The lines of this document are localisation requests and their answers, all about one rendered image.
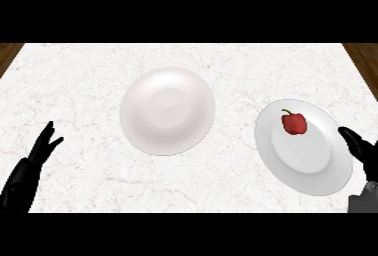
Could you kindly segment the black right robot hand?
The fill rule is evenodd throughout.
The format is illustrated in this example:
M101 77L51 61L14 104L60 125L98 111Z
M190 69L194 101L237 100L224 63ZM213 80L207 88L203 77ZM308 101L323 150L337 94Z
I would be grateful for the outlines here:
M339 133L346 140L352 155L364 164L367 181L378 182L378 141L371 144L348 127L340 127Z

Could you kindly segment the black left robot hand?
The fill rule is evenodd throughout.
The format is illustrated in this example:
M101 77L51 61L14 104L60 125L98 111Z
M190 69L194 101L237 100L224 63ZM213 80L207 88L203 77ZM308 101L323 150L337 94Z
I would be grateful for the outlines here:
M54 122L49 122L35 143L30 155L24 157L11 173L0 193L0 213L27 213L30 211L39 188L42 167L57 146L60 137L51 141L55 133Z

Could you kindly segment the white flat-rimmed plate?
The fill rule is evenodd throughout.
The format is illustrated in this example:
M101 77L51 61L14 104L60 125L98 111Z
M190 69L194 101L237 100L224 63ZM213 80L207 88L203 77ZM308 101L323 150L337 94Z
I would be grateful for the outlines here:
M284 109L305 116L305 134L286 131ZM354 157L339 124L318 106L296 99L272 102L259 114L255 138L268 169L287 186L312 196L343 189L354 173Z

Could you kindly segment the red bell pepper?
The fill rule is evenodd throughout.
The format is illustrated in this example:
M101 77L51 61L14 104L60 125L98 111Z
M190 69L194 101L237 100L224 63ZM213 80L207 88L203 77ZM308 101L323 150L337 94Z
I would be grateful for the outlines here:
M300 113L293 113L284 109L287 115L283 116L284 130L290 135L302 135L308 132L308 121Z

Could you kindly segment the large white plate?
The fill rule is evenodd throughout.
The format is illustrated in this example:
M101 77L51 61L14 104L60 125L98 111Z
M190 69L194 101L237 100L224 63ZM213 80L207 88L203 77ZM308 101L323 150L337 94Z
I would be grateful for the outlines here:
M212 88L201 76L179 67L159 68L132 83L120 105L120 125L132 145L169 156L206 137L216 116Z

